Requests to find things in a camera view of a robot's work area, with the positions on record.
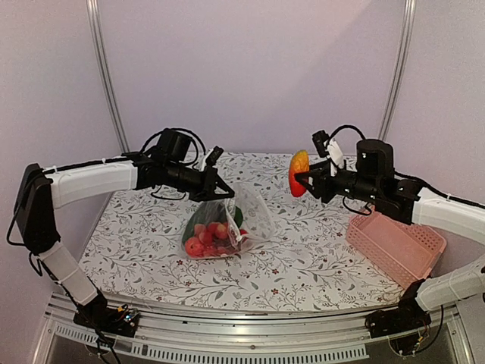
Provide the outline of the pink perforated plastic basket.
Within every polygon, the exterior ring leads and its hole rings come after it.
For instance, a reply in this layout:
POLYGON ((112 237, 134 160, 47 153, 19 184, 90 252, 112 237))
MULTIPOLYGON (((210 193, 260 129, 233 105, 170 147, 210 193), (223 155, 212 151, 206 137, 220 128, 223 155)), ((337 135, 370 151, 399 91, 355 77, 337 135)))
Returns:
POLYGON ((428 278, 447 246, 431 227, 399 223, 379 212, 351 217, 346 240, 404 289, 428 278))

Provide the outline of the aluminium frame post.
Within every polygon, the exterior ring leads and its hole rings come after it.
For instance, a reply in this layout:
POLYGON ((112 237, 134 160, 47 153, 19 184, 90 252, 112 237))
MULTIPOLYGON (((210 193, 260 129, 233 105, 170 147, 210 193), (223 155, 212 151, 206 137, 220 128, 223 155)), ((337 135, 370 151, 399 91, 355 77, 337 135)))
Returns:
POLYGON ((408 59, 408 53, 411 45, 415 22, 416 3, 417 2, 415 0, 405 0, 405 7, 402 19, 402 30, 396 56, 396 64, 394 67, 390 91, 387 97, 386 106, 384 108, 383 118, 378 133, 378 138, 382 141, 385 141, 389 135, 389 131, 393 121, 393 115, 396 110, 399 98, 402 80, 405 74, 405 67, 408 59))
POLYGON ((97 61, 99 75, 102 82, 102 89, 105 94, 105 99, 108 106, 108 113, 113 124, 114 133, 117 138, 117 142, 121 152, 129 152, 130 147, 120 116, 117 98, 114 91, 114 85, 111 78, 108 56, 105 49, 99 2, 96 0, 86 0, 86 10, 92 35, 95 58, 97 61))

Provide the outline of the aluminium frame post right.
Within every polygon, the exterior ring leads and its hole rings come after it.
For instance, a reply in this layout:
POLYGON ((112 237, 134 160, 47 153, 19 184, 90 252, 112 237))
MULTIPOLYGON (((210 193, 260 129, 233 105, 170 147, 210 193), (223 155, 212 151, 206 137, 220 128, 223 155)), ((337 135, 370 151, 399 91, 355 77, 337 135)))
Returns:
POLYGON ((411 45, 415 22, 416 3, 417 2, 415 0, 405 0, 405 7, 402 19, 402 30, 396 56, 396 64, 394 67, 390 91, 387 97, 386 106, 384 108, 383 118, 378 133, 378 138, 382 141, 385 141, 389 135, 389 131, 393 121, 393 115, 396 110, 399 98, 402 80, 405 74, 405 67, 408 59, 408 53, 411 45))

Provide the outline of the aluminium frame post left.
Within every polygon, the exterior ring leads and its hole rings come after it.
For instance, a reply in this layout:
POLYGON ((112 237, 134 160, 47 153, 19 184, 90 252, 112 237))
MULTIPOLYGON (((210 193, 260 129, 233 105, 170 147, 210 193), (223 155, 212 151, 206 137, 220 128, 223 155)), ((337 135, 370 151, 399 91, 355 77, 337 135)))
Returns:
POLYGON ((86 0, 86 10, 92 35, 95 58, 97 61, 99 75, 102 82, 102 89, 105 94, 105 99, 108 106, 108 113, 113 124, 114 133, 117 138, 117 142, 121 152, 129 152, 130 147, 120 116, 117 98, 114 91, 114 85, 111 78, 108 56, 105 49, 99 2, 96 0, 86 0))

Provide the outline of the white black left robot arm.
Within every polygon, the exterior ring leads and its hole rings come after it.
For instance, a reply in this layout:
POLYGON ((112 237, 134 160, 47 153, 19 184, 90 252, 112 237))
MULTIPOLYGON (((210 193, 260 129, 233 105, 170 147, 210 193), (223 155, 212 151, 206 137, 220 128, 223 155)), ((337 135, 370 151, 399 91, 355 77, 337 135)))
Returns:
POLYGON ((233 190, 217 171, 223 149, 206 149, 192 131, 169 127, 139 151, 74 165, 26 166, 6 232, 7 243, 28 250, 97 329, 113 321, 100 290, 79 266, 80 249, 65 243, 68 223, 87 212, 89 202, 112 193, 170 187, 193 202, 231 198, 233 190))

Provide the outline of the orange red fake mango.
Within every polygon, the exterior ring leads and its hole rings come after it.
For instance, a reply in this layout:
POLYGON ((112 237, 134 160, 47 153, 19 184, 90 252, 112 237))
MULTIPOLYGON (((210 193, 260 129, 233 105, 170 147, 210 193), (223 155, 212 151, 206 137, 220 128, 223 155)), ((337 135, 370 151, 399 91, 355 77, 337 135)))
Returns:
POLYGON ((296 180, 296 175, 308 172, 310 169, 309 156, 306 150, 299 150, 291 158, 289 164, 289 189, 293 197, 301 197, 305 194, 306 188, 296 180))

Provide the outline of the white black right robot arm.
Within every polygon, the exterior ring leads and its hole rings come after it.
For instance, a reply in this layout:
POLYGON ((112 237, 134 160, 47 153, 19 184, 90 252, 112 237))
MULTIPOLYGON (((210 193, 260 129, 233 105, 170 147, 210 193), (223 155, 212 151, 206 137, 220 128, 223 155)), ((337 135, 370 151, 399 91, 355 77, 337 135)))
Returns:
POLYGON ((445 248, 437 230, 484 241, 483 205, 396 172, 393 148, 383 141, 358 141, 355 167, 348 169, 334 138, 315 134, 313 139, 321 161, 312 164, 303 150, 292 157, 292 195, 310 193, 325 203, 336 196, 362 201, 365 207, 351 220, 347 239, 405 290, 395 309, 368 315, 373 335, 428 325, 432 310, 484 292, 483 258, 430 276, 445 248))

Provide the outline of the green fake leafy vegetable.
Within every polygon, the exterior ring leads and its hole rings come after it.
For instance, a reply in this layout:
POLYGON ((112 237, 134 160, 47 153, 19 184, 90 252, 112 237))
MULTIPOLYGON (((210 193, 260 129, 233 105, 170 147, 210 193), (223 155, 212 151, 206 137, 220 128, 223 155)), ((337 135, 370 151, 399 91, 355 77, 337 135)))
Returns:
POLYGON ((204 226, 208 226, 210 223, 226 223, 228 222, 228 215, 233 218, 238 228, 242 226, 243 213, 240 207, 236 206, 233 212, 227 213, 222 202, 212 201, 202 203, 186 223, 182 234, 182 243, 185 243, 190 237, 196 234, 196 225, 203 224, 204 226))

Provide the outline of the clear polka dot zip bag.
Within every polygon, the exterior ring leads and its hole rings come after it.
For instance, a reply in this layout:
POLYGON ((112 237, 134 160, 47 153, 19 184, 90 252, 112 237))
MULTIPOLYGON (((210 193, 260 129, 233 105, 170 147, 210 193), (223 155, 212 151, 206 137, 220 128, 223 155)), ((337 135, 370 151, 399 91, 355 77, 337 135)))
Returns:
POLYGON ((268 242, 274 235, 275 226, 263 196, 254 187, 248 183, 237 183, 233 188, 234 197, 216 201, 224 204, 227 213, 233 212, 236 206, 242 210, 243 222, 241 227, 237 227, 233 218, 228 215, 228 223, 232 231, 236 228, 247 231, 248 240, 242 244, 243 251, 237 253, 241 254, 249 251, 257 244, 268 242))

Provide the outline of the aluminium front rail base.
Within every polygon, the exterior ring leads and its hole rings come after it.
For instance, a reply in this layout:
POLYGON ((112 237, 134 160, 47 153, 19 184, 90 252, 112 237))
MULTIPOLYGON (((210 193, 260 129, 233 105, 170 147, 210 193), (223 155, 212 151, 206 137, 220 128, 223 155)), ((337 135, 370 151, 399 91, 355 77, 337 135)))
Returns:
POLYGON ((158 303, 117 294, 111 306, 139 310, 133 337, 97 344, 74 323, 74 305, 53 293, 35 347, 35 363, 476 363, 462 317, 453 305, 433 312, 423 350, 405 355, 414 331, 372 337, 368 307, 325 312, 231 312, 158 303))

